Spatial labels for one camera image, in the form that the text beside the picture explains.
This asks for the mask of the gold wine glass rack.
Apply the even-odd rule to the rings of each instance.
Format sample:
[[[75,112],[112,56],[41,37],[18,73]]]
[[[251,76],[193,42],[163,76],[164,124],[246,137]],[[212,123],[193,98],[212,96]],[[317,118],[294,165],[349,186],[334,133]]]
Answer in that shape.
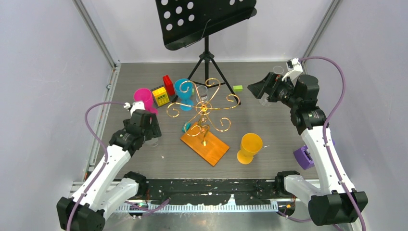
[[[191,81],[194,85],[192,89],[191,100],[193,101],[193,107],[191,110],[195,111],[195,115],[187,122],[191,124],[188,131],[181,135],[180,139],[193,151],[195,151],[203,160],[205,160],[210,166],[214,167],[220,159],[229,150],[229,146],[225,144],[220,138],[216,137],[210,132],[210,128],[218,132],[226,132],[231,127],[231,121],[227,117],[220,119],[221,128],[217,128],[209,115],[213,111],[229,110],[240,105],[240,98],[232,93],[226,96],[228,102],[236,103],[234,106],[230,107],[214,107],[211,104],[212,99],[218,93],[221,82],[216,78],[210,78],[205,81],[205,86],[216,87],[215,93],[207,99],[205,102],[197,102],[195,99],[195,92],[197,89],[197,84]],[[181,102],[170,103],[166,108],[166,114],[171,118],[176,118],[180,115],[180,105]]]

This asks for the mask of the clear stemless wine glass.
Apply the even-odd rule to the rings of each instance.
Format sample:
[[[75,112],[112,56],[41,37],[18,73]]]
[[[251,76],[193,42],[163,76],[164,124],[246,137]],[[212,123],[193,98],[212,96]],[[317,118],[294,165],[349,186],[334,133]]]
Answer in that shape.
[[[152,138],[144,142],[144,144],[149,145],[151,147],[156,147],[158,145],[159,138]]]

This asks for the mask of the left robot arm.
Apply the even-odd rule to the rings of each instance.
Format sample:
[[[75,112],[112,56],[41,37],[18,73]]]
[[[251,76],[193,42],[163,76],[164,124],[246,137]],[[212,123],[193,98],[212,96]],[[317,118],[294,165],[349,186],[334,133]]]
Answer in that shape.
[[[128,172],[118,185],[108,190],[119,170],[140,147],[161,137],[156,114],[136,109],[115,132],[94,171],[69,198],[61,197],[56,208],[60,226],[65,231],[101,231],[107,219],[129,198],[147,195],[146,177]]]

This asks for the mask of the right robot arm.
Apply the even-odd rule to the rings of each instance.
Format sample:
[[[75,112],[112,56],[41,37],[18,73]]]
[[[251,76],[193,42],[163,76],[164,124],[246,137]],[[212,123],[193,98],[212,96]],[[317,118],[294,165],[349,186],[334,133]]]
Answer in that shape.
[[[316,168],[319,187],[306,181],[297,171],[278,172],[275,193],[293,195],[303,202],[317,226],[355,222],[368,204],[364,191],[357,191],[345,173],[331,139],[325,113],[317,106],[319,84],[311,75],[300,75],[295,84],[273,72],[248,85],[257,99],[268,95],[270,103],[282,102],[290,108],[296,127]]]

